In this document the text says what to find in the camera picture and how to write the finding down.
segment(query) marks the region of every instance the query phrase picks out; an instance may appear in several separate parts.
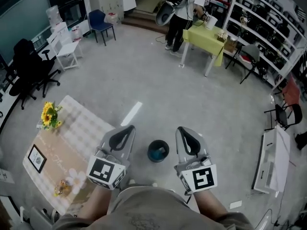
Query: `gray floor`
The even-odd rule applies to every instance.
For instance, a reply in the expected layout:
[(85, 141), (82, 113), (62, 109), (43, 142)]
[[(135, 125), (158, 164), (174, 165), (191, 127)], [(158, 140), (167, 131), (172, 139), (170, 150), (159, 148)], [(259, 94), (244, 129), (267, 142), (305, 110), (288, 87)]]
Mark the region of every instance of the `gray floor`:
[[(217, 165), (218, 186), (212, 191), (221, 202), (229, 208), (230, 203), (242, 200), (242, 207), (235, 211), (245, 213), (254, 226), (269, 208), (273, 210), (272, 221), (276, 221), (282, 193), (275, 198), (251, 190), (268, 120), (263, 111), (272, 105), (270, 86), (254, 75), (240, 85), (242, 68), (236, 65), (225, 70), (227, 58), (208, 78), (203, 77), (208, 56), (198, 49), (190, 51), (186, 66), (179, 68), (179, 59), (155, 41), (158, 33), (122, 25), (116, 34), (117, 41), (109, 38), (107, 47), (101, 37), (98, 44), (93, 36), (84, 39), (82, 67), (57, 76), (61, 86), (52, 85), (46, 99), (35, 92), (36, 101), (29, 100), (23, 111), (18, 103), (12, 111), (0, 146), (5, 158), (1, 166), (11, 171), (16, 181), (6, 186), (16, 205), (50, 209), (22, 160), (37, 134), (35, 126), (44, 101), (59, 103), (68, 94), (115, 127), (138, 101), (143, 103), (132, 120), (137, 135), (130, 157), (131, 174), (137, 183), (156, 181), (183, 195), (184, 187), (173, 169), (178, 162), (175, 130), (189, 127), (203, 134)], [(293, 138), (293, 133), (305, 132), (306, 123), (304, 119), (288, 133)], [(159, 164), (151, 163), (146, 155), (146, 148), (155, 139), (165, 140), (171, 149)], [(307, 152), (300, 152), (292, 142), (290, 157), (295, 166), (289, 165), (280, 223), (288, 216), (295, 218), (306, 196)], [(194, 200), (189, 205), (196, 210)]]

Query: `black pants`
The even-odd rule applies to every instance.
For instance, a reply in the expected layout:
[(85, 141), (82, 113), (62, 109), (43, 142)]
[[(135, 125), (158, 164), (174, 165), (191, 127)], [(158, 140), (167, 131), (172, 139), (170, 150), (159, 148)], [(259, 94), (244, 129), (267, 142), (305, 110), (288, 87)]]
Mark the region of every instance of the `black pants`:
[(180, 49), (180, 46), (183, 43), (183, 38), (182, 38), (183, 30), (189, 29), (192, 26), (192, 24), (193, 21), (182, 19), (174, 14), (171, 21), (169, 22), (169, 29), (166, 36), (168, 46), (171, 46), (173, 44), (173, 40), (176, 37), (173, 46), (173, 52), (177, 52)]

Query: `white tape mark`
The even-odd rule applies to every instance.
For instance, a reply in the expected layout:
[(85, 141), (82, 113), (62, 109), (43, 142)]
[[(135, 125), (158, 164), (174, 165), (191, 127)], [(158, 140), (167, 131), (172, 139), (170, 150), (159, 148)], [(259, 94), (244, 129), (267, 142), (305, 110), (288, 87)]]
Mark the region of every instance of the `white tape mark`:
[(240, 206), (242, 206), (242, 200), (231, 203), (229, 208), (233, 209), (233, 208), (238, 208)]
[(133, 119), (133, 117), (137, 114), (140, 107), (143, 105), (142, 102), (137, 102), (134, 107), (131, 109), (131, 111), (128, 113), (128, 115), (124, 118), (123, 122), (120, 124), (120, 126), (126, 126), (130, 123), (130, 121)]

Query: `metal shelving unit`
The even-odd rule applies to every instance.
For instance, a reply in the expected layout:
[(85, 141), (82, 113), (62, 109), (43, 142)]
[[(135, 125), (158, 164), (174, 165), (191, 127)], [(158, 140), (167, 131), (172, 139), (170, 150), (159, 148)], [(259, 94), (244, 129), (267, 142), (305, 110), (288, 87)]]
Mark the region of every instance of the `metal shelving unit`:
[[(258, 14), (256, 14), (253, 10), (245, 7), (244, 5), (242, 5), (241, 3), (236, 2), (236, 0), (233, 0), (233, 2), (231, 3), (231, 6), (229, 8), (229, 12), (228, 15), (226, 17), (223, 29), (225, 31), (227, 31), (227, 25), (229, 22), (235, 23), (236, 25), (239, 25), (241, 28), (243, 28), (246, 31), (249, 31), (250, 33), (252, 33), (253, 35), (255, 35), (258, 38), (258, 41), (260, 43), (264, 43), (266, 45), (268, 45), (272, 50), (276, 51), (277, 55), (282, 57), (285, 61), (286, 64), (284, 65), (284, 67), (282, 69), (278, 69), (271, 61), (269, 61), (262, 53), (260, 55), (260, 57), (266, 61), (268, 63), (268, 65), (272, 68), (272, 71), (276, 71), (276, 74), (280, 74), (282, 76), (282, 79), (275, 84), (274, 82), (274, 78), (272, 76), (271, 73), (269, 73), (268, 71), (268, 80), (267, 82), (269, 84), (271, 84), (273, 86), (273, 90), (280, 84), (280, 82), (290, 73), (290, 71), (292, 70), (292, 68), (295, 66), (295, 64), (297, 63), (297, 61), (300, 59), (300, 57), (302, 56), (304, 50), (307, 48), (307, 39), (305, 37), (305, 35), (303, 35), (297, 28), (296, 26), (291, 23), (281, 12), (279, 12), (276, 8), (274, 8), (269, 2), (265, 1), (265, 0), (258, 0), (259, 3), (263, 3), (266, 6), (269, 6), (274, 12), (276, 12), (283, 20), (287, 21), (290, 27), (293, 27), (293, 29), (295, 30), (295, 32), (297, 32), (300, 37), (298, 40), (296, 40), (295, 42), (291, 42), (289, 40), (289, 38), (287, 38), (286, 36), (284, 36), (275, 26), (273, 26), (271, 23), (269, 23), (267, 20), (263, 19), (261, 16), (259, 16)], [(290, 56), (286, 57), (284, 54), (281, 53), (281, 51), (276, 48), (275, 46), (273, 46), (266, 38), (264, 38), (263, 36), (261, 36), (259, 33), (257, 33), (256, 31), (252, 30), (251, 28), (242, 25), (241, 22), (233, 19), (230, 17), (231, 13), (233, 12), (234, 6), (238, 6), (240, 8), (242, 8), (243, 10), (245, 10), (246, 12), (252, 14), (253, 16), (257, 17), (258, 19), (260, 19), (263, 23), (266, 23), (269, 27), (271, 27), (276, 33), (278, 33), (279, 35), (281, 35), (281, 37), (283, 37), (285, 39), (285, 43), (288, 44), (290, 47), (292, 47), (291, 50), (291, 54)], [(249, 45), (248, 42), (246, 42), (245, 40), (243, 40), (241, 37), (233, 35), (230, 32), (227, 32), (229, 36), (231, 36), (233, 39), (237, 40), (238, 42), (240, 42), (243, 45)], [(224, 53), (226, 53), (227, 55), (233, 56), (234, 53), (228, 52), (226, 50), (224, 50)]]

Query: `small figurine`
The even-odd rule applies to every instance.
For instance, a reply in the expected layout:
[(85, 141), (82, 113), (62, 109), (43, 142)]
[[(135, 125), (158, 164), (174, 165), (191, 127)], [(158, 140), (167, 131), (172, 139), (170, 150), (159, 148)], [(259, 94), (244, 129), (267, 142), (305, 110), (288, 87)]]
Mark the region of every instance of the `small figurine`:
[(67, 191), (71, 186), (69, 186), (64, 180), (61, 180), (60, 185), (54, 188), (54, 196), (57, 197)]

